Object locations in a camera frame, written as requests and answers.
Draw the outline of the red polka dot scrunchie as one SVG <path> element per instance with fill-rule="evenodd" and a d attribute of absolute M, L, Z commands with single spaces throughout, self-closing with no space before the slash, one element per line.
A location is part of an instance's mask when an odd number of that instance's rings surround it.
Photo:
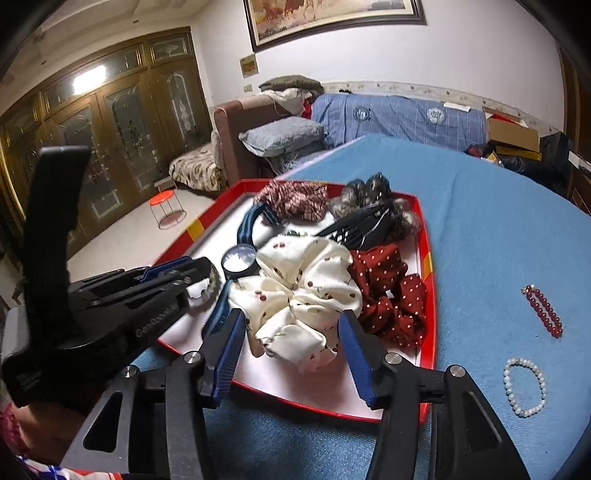
<path fill-rule="evenodd" d="M 408 272 L 397 244 L 353 250 L 349 265 L 363 297 L 358 316 L 363 330 L 403 348 L 418 348 L 426 338 L 427 287 Z"/>

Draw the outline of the white cherry print scrunchie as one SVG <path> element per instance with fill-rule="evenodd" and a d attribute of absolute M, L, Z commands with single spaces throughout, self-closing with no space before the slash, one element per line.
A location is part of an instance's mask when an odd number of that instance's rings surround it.
<path fill-rule="evenodd" d="M 249 320 L 252 355 L 289 362 L 301 373 L 335 360 L 339 316 L 363 307 L 349 249 L 324 237 L 280 234 L 257 251 L 256 264 L 259 273 L 236 280 L 228 294 L 229 305 Z"/>

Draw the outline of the red cardboard box tray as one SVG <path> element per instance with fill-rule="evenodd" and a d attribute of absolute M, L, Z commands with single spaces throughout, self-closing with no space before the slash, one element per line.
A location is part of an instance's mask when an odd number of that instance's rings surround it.
<path fill-rule="evenodd" d="M 221 257 L 226 250 L 235 246 L 238 226 L 252 206 L 253 196 L 269 183 L 268 179 L 246 179 L 229 187 L 211 207 L 190 223 L 155 263 L 165 263 L 181 256 L 205 257 L 221 271 Z M 422 227 L 418 234 L 401 242 L 400 251 L 409 266 L 409 272 L 418 274 L 427 289 L 426 338 L 419 349 L 400 349 L 396 345 L 388 346 L 387 349 L 401 354 L 415 366 L 433 369 L 437 356 L 438 321 L 428 229 Z M 332 417 L 373 423 L 381 418 L 379 411 L 371 410 L 359 398 L 342 355 L 324 368 L 300 374 L 296 368 L 281 360 L 266 355 L 254 357 L 249 347 L 245 346 L 233 382 L 253 393 L 268 395 L 294 407 Z"/>

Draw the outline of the black plastic hair clip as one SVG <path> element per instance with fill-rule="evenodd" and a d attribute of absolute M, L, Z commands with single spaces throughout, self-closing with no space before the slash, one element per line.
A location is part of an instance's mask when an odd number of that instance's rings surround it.
<path fill-rule="evenodd" d="M 384 242 L 393 224 L 392 209 L 386 204 L 363 207 L 318 232 L 349 250 L 367 250 Z"/>

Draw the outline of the red white plaid scrunchie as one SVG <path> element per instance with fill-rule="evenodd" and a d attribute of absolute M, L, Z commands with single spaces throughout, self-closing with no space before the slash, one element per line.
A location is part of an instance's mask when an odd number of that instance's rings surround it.
<path fill-rule="evenodd" d="M 318 223 L 328 210 L 328 186 L 321 182 L 273 180 L 254 200 L 269 205 L 280 219 L 297 218 Z"/>

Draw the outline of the grey black organza scrunchie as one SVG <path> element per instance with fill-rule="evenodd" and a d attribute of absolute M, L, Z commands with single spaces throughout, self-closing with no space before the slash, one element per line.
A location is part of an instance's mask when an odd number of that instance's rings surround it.
<path fill-rule="evenodd" d="M 411 202 L 392 193 L 389 180 L 382 172 L 374 174 L 363 181 L 349 181 L 342 188 L 339 197 L 329 200 L 328 208 L 335 220 L 342 220 L 366 207 L 381 206 L 376 215 L 381 217 L 384 210 L 388 211 L 389 227 L 386 238 L 402 241 L 408 236 L 417 234 L 423 227 L 420 217 L 413 211 Z"/>

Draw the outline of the blue striped watch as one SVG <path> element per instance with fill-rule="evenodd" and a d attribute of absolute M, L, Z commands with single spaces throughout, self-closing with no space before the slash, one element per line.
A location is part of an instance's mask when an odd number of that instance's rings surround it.
<path fill-rule="evenodd" d="M 253 241 L 253 228 L 259 216 L 265 217 L 272 226 L 280 226 L 283 223 L 283 220 L 277 216 L 268 203 L 254 203 L 245 213 L 236 232 L 235 246 L 229 248 L 221 257 L 225 282 L 211 315 L 201 329 L 201 338 L 204 340 L 221 329 L 228 317 L 230 311 L 228 296 L 231 285 L 240 278 L 249 277 L 259 272 L 259 264 L 256 262 L 257 247 Z"/>

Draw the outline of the red round stool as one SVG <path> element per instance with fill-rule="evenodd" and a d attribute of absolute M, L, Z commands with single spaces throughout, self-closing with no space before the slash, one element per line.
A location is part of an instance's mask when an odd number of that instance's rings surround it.
<path fill-rule="evenodd" d="M 148 202 L 159 230 L 169 229 L 186 217 L 176 189 L 167 189 L 154 195 Z"/>

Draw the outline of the floral patterned cushion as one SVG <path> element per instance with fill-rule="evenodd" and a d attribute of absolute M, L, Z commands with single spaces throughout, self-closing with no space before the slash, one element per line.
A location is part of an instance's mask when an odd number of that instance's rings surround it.
<path fill-rule="evenodd" d="M 169 164 L 169 176 L 193 190 L 219 193 L 228 186 L 221 149 L 221 136 L 211 132 L 211 141 L 178 156 Z"/>

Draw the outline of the blue bed blanket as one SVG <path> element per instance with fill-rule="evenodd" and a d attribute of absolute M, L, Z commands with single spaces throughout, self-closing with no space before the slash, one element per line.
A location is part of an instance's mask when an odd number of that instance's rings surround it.
<path fill-rule="evenodd" d="M 590 475 L 590 218 L 530 179 L 445 149 L 370 135 L 294 171 L 382 172 L 415 195 L 438 297 L 437 364 L 464 366 L 534 479 Z M 233 388 L 205 414 L 222 479 L 362 479 L 375 424 Z"/>

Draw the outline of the grey pillow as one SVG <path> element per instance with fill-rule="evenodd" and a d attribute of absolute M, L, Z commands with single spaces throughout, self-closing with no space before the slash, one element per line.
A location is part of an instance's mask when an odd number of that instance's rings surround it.
<path fill-rule="evenodd" d="M 325 138 L 325 126 L 298 116 L 288 116 L 238 134 L 250 153 L 277 157 Z"/>

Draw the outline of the wooden glass door wardrobe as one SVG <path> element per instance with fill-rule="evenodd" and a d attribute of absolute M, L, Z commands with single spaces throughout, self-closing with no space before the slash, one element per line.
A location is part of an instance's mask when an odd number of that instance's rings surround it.
<path fill-rule="evenodd" d="M 1 116 L 1 239 L 22 257 L 39 151 L 91 150 L 67 252 L 147 201 L 172 160 L 207 143 L 211 119 L 192 36 L 181 27 L 106 47 L 36 82 Z"/>

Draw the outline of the blue plaid folded quilt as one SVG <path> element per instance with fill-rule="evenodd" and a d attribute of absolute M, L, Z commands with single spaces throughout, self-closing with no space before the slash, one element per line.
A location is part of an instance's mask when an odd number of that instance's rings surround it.
<path fill-rule="evenodd" d="M 404 96 L 324 94 L 311 105 L 311 119 L 325 127 L 325 145 L 337 148 L 368 134 L 465 151 L 486 142 L 480 110 Z"/>

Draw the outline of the brown cardboard box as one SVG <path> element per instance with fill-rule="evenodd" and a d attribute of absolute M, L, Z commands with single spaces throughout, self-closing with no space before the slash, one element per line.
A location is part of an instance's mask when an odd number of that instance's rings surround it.
<path fill-rule="evenodd" d="M 520 117 L 487 107 L 483 111 L 489 143 L 540 152 L 538 131 L 527 127 Z"/>

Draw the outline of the framed horse painting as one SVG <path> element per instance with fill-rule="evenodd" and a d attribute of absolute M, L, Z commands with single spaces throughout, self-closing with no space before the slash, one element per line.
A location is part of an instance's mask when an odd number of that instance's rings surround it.
<path fill-rule="evenodd" d="M 242 4 L 256 52 L 332 30 L 427 23 L 418 0 L 245 0 Z"/>

